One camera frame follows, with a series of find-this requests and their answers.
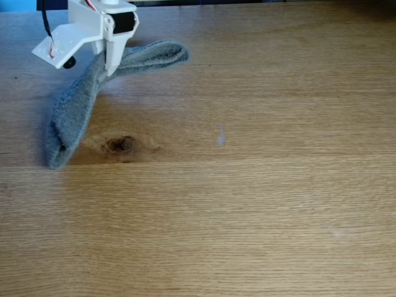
wood knot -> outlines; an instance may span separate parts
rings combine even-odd
[[[113,155],[125,155],[134,149],[135,139],[131,136],[110,139],[103,145],[103,149],[107,153]]]

wood grain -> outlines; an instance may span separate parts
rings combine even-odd
[[[0,296],[394,297],[396,22],[353,5],[139,9],[131,46],[192,61],[110,82],[62,171],[43,126],[92,54],[52,69],[2,14]]]

gray towel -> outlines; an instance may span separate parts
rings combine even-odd
[[[159,41],[143,48],[126,48],[118,69],[108,77],[105,53],[98,54],[55,102],[46,132],[48,166],[58,169],[67,164],[87,130],[102,85],[115,77],[159,71],[188,59],[188,50],[178,41]]]

red wire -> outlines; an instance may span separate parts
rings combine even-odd
[[[85,3],[88,4],[89,7],[91,7],[94,11],[97,11],[97,9],[89,2],[89,0],[85,0]]]
[[[50,47],[50,54],[49,54],[49,56],[51,57],[51,59],[54,59],[55,58],[55,56],[53,55],[53,53],[52,53],[52,50],[54,49],[54,42],[51,40],[51,47]]]

white 3d-printed bracket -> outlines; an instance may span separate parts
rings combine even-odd
[[[59,69],[82,45],[91,42],[94,54],[106,50],[106,70],[111,76],[121,62],[126,42],[139,26],[136,6],[119,0],[90,0],[90,3],[96,10],[85,5],[84,0],[68,0],[69,24],[60,25],[51,32],[54,44],[46,37],[32,53]],[[119,25],[114,18],[131,12],[134,20],[128,26],[132,25],[132,30],[118,33],[115,29]]]

